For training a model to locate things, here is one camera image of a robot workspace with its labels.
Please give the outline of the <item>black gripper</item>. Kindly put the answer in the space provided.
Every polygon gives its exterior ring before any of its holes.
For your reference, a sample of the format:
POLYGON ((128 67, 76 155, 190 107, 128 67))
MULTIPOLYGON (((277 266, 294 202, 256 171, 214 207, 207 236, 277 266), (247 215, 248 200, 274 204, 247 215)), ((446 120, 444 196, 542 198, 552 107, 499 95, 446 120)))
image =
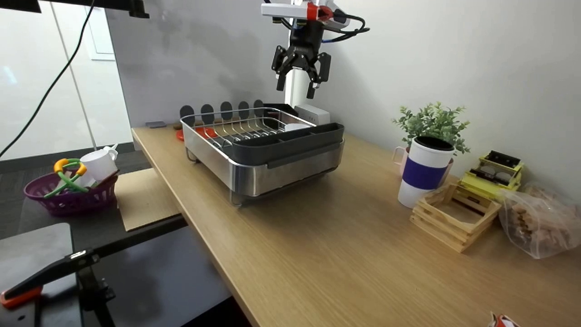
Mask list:
POLYGON ((285 89, 286 73, 299 67, 308 75, 306 97, 312 98, 316 89, 330 73, 330 57, 319 51, 323 26, 319 22, 297 22, 290 28, 288 48, 277 46, 272 58, 276 73, 276 91, 285 89))

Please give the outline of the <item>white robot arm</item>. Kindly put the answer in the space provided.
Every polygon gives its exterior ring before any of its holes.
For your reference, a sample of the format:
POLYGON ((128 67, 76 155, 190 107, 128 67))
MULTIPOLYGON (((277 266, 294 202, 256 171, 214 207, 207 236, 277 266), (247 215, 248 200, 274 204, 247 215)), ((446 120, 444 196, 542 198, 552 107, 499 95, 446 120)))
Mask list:
POLYGON ((323 22, 330 18, 330 13, 317 0, 290 0, 288 4, 263 0, 261 15, 288 29, 288 46, 277 46, 270 64, 276 73, 276 89, 301 118, 316 126, 328 124, 330 113, 312 106, 310 100, 330 64, 330 58, 319 51, 323 22))

